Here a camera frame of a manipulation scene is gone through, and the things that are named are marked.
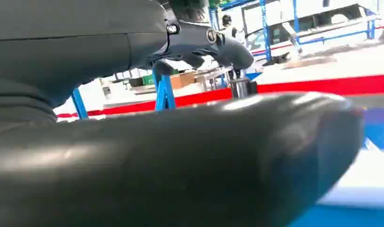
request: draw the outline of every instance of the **white vehicle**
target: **white vehicle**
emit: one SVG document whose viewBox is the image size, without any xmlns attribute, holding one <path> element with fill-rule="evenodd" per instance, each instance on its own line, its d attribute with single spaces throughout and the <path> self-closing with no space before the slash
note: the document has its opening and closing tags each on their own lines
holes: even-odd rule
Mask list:
<svg viewBox="0 0 384 227">
<path fill-rule="evenodd" d="M 282 23 L 289 22 L 290 25 L 294 27 L 293 10 L 289 9 L 289 11 L 292 11 L 292 15 L 289 14 L 285 17 L 286 19 L 278 20 L 278 23 L 269 23 L 269 40 L 271 43 L 272 56 L 281 56 L 290 52 L 293 48 L 292 43 L 289 40 L 290 35 L 282 26 Z M 366 31 L 368 30 L 368 25 L 367 22 L 365 22 L 365 19 L 368 16 L 369 11 L 357 3 L 341 1 L 341 3 L 337 5 L 320 7 L 317 9 L 306 7 L 304 11 L 300 10 L 298 12 L 300 32 L 319 27 L 327 27 L 351 20 L 363 19 L 362 23 L 357 23 L 353 26 L 341 27 L 301 37 L 300 43 L 302 44 L 305 53 L 316 52 L 319 49 L 324 48 L 324 46 L 331 47 L 367 39 L 368 33 Z M 380 28 L 380 22 L 375 21 L 375 29 L 378 30 L 378 28 Z M 380 34 L 380 32 L 377 31 L 375 33 L 375 38 L 377 38 L 378 34 Z M 257 59 L 265 58 L 265 38 L 262 28 L 247 33 L 246 44 L 247 48 Z"/>
</svg>

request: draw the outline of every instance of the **blue metal frame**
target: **blue metal frame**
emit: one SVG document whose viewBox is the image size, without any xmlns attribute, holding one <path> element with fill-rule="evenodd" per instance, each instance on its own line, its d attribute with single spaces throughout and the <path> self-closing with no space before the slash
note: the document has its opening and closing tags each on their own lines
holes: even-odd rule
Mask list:
<svg viewBox="0 0 384 227">
<path fill-rule="evenodd" d="M 296 32 L 299 32 L 300 31 L 300 26 L 299 26 L 299 17 L 298 17 L 298 6 L 297 6 L 297 0 L 293 0 L 293 15 L 294 15 L 294 21 L 293 21 L 293 25 L 295 27 L 295 31 Z M 296 41 L 300 44 L 300 39 L 299 37 L 296 38 Z"/>
<path fill-rule="evenodd" d="M 211 27 L 216 31 L 220 30 L 220 24 L 218 22 L 218 10 L 209 8 L 209 11 Z"/>
<path fill-rule="evenodd" d="M 270 45 L 270 37 L 268 32 L 268 25 L 267 25 L 267 13 L 265 10 L 265 2 L 266 0 L 260 0 L 260 7 L 261 7 L 261 13 L 263 18 L 263 33 L 264 33 L 264 40 L 265 40 L 265 55 L 267 57 L 267 61 L 271 60 L 271 45 Z"/>
<path fill-rule="evenodd" d="M 89 118 L 89 116 L 87 115 L 85 104 L 83 103 L 82 96 L 80 95 L 78 88 L 75 88 L 75 90 L 72 92 L 71 97 L 72 97 L 72 101 L 74 102 L 79 118 L 80 119 Z"/>
<path fill-rule="evenodd" d="M 221 10 L 228 10 L 228 9 L 232 9 L 232 8 L 244 5 L 244 4 L 252 2 L 252 1 L 255 1 L 255 0 L 236 0 L 236 1 L 232 1 L 232 2 L 227 3 L 227 4 L 222 4 L 222 5 L 220 5 L 220 8 L 221 8 Z"/>
<path fill-rule="evenodd" d="M 153 70 L 153 80 L 157 90 L 155 110 L 175 109 L 175 97 L 169 75 L 161 75 Z"/>
<path fill-rule="evenodd" d="M 357 32 L 353 32 L 353 33 L 343 34 L 343 35 L 337 35 L 337 36 L 333 36 L 333 37 L 329 37 L 329 38 L 318 38 L 318 39 L 314 39 L 314 40 L 309 40 L 309 41 L 301 43 L 301 45 L 313 44 L 313 43 L 318 43 L 318 42 L 325 42 L 327 40 L 343 38 L 343 37 L 347 37 L 347 36 L 351 36 L 351 35 L 358 35 L 358 34 L 361 34 L 361 33 L 368 33 L 368 30 L 357 31 Z M 254 57 L 262 56 L 262 55 L 265 55 L 265 53 L 253 54 Z"/>
</svg>

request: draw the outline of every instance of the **van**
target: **van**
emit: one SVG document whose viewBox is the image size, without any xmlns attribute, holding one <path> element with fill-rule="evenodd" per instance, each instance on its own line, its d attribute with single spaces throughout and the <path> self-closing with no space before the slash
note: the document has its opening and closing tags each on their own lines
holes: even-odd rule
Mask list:
<svg viewBox="0 0 384 227">
<path fill-rule="evenodd" d="M 314 13 L 299 18 L 300 31 L 335 25 L 350 20 L 365 19 L 371 12 L 359 4 L 351 4 L 341 8 L 324 8 L 325 11 Z M 289 22 L 294 27 L 294 20 L 283 21 L 269 26 L 269 40 L 272 49 L 272 56 L 281 56 L 291 51 L 292 43 L 289 41 L 289 33 L 283 28 L 282 23 Z M 367 39 L 367 23 L 358 23 L 353 26 L 342 27 L 335 30 L 324 31 L 313 35 L 307 35 L 300 38 L 300 43 L 304 53 L 316 52 L 324 46 L 347 44 L 351 42 L 360 42 Z M 265 38 L 263 29 L 258 29 L 247 34 L 246 47 L 254 56 L 265 56 Z"/>
</svg>

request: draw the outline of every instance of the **person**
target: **person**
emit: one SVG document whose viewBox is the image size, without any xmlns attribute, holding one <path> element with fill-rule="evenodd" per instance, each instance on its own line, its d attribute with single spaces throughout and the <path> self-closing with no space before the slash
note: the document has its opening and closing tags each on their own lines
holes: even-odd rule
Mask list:
<svg viewBox="0 0 384 227">
<path fill-rule="evenodd" d="M 237 39 L 241 43 L 243 42 L 243 40 L 239 38 L 240 37 L 239 36 L 240 31 L 238 31 L 238 29 L 232 25 L 232 17 L 230 15 L 224 15 L 222 17 L 222 25 L 224 28 L 221 30 L 221 32 L 225 36 Z M 229 77 L 231 80 L 234 79 L 234 73 L 233 72 L 235 72 L 236 79 L 239 79 L 240 78 L 240 69 L 234 69 L 234 70 L 229 71 Z"/>
</svg>

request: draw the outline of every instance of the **window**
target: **window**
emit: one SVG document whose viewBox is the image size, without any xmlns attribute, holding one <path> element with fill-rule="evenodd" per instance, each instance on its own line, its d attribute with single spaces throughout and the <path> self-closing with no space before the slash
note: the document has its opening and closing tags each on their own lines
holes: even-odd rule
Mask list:
<svg viewBox="0 0 384 227">
<path fill-rule="evenodd" d="M 294 21 L 289 22 L 292 27 L 294 27 Z M 314 23 L 314 16 L 308 16 L 299 19 L 299 30 L 307 31 L 311 28 L 315 28 L 316 24 Z"/>
<path fill-rule="evenodd" d="M 352 5 L 316 15 L 317 26 L 337 24 L 358 18 L 361 18 L 359 5 Z"/>
</svg>

